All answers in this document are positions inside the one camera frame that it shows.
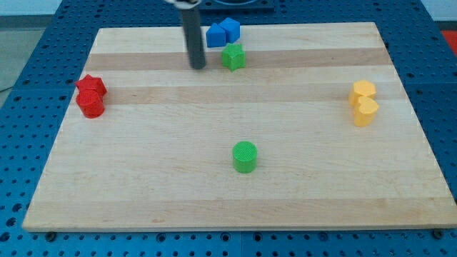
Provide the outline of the white tool holder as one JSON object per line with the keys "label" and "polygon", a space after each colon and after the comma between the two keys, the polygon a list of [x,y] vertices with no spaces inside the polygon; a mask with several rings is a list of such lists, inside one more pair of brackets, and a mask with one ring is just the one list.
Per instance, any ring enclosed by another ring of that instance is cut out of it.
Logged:
{"label": "white tool holder", "polygon": [[173,4],[175,7],[195,7],[201,0],[164,0],[166,3]]}

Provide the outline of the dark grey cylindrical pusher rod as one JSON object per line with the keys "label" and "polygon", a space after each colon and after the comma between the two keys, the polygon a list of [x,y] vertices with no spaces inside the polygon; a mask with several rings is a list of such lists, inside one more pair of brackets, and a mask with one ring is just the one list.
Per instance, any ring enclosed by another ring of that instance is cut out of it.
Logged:
{"label": "dark grey cylindrical pusher rod", "polygon": [[189,64],[193,69],[202,69],[206,65],[206,57],[201,32],[199,6],[185,6],[180,12]]}

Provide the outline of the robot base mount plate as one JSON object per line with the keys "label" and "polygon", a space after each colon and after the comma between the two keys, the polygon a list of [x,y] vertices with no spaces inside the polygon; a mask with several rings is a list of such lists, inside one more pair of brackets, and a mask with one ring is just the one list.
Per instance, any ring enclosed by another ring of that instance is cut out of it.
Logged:
{"label": "robot base mount plate", "polygon": [[200,10],[274,10],[276,0],[202,0]]}

